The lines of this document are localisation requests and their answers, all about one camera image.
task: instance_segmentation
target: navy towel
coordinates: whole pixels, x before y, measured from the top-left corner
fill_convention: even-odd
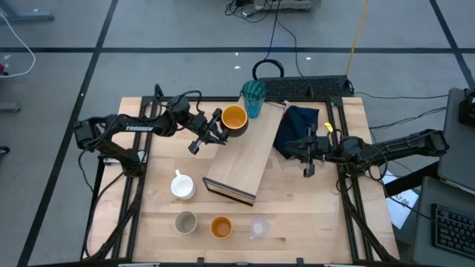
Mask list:
[[[292,155],[285,150],[285,142],[304,138],[311,124],[318,125],[318,110],[291,106],[281,120],[275,135],[274,148],[281,152],[284,158],[289,159]]]

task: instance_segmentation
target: computer keyboard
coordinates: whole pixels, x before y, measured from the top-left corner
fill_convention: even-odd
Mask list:
[[[346,76],[262,78],[267,97],[350,96]]]
[[[433,246],[475,260],[475,215],[434,203],[432,219]]]

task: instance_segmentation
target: white mug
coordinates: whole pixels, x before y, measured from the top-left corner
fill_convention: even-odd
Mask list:
[[[171,181],[171,192],[182,200],[191,199],[196,192],[193,179],[188,175],[180,174],[178,170],[175,173],[177,176]]]

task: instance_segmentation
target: teal glass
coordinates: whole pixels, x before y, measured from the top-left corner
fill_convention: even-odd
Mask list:
[[[251,119],[257,118],[266,100],[266,85],[260,81],[249,81],[244,84],[241,93],[244,96],[247,116]]]

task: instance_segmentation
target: white cable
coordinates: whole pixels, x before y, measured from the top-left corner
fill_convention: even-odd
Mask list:
[[[17,73],[17,74],[12,74],[12,75],[9,75],[9,76],[2,76],[0,75],[0,79],[4,79],[4,78],[13,78],[13,77],[17,77],[17,76],[22,76],[22,75],[25,75],[25,74],[29,74],[29,72],[31,71],[31,69],[33,69],[33,66],[35,65],[35,62],[36,62],[36,57],[35,57],[35,54],[33,54],[33,52],[31,52],[30,48],[28,48],[27,45],[24,44],[24,42],[20,39],[20,37],[18,37],[15,33],[15,31],[13,30],[13,28],[11,27],[10,23],[8,23],[8,20],[7,18],[5,18],[5,16],[3,16],[2,13],[0,13],[0,16],[5,20],[5,22],[7,22],[7,26],[10,28],[10,30],[12,31],[13,35],[22,43],[22,45],[28,50],[28,52],[31,53],[31,56],[33,57],[33,63],[31,63],[31,67],[25,71],[24,73]]]

